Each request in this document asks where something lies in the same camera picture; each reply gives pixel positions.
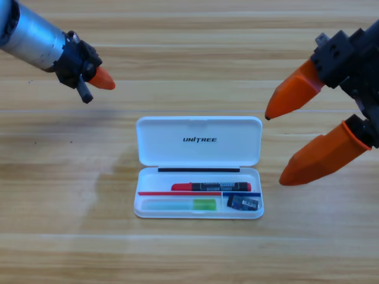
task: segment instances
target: black strip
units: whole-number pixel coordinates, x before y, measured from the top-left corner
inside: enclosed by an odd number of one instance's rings
[[[205,169],[202,169],[202,168],[169,168],[169,167],[166,167],[166,168],[158,168],[158,172],[214,172],[214,173],[239,173],[240,172],[240,169],[212,169],[212,168],[205,168]]]

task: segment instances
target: table surface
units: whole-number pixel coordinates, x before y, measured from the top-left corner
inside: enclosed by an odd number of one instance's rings
[[[378,283],[379,151],[297,187],[279,176],[351,114],[325,88],[266,121],[272,92],[326,32],[378,18],[377,0],[25,0],[98,50],[117,87],[85,105],[54,74],[0,52],[1,283]],[[253,221],[133,212],[135,123],[254,115],[265,213]]]

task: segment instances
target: green eraser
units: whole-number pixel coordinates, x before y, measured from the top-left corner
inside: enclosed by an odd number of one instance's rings
[[[193,210],[216,210],[215,199],[195,199]]]

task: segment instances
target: silver motor cylinder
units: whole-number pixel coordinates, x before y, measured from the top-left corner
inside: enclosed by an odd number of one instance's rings
[[[0,0],[0,28],[4,30],[12,0]],[[9,41],[0,49],[39,69],[49,69],[57,61],[65,45],[62,30],[18,3],[20,19]]]

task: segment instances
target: pencil case lid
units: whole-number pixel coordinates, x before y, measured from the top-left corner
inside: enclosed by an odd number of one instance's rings
[[[136,131],[145,166],[240,167],[260,158],[262,121],[257,117],[143,117]]]

